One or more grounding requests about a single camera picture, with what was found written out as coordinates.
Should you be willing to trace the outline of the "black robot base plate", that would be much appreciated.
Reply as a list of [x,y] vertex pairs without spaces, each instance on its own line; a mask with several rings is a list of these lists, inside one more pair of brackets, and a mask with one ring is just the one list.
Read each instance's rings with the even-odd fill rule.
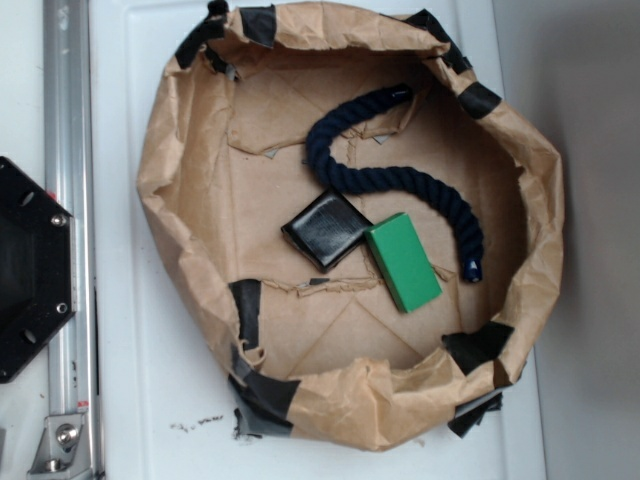
[[1,382],[8,384],[74,314],[73,216],[1,158]]

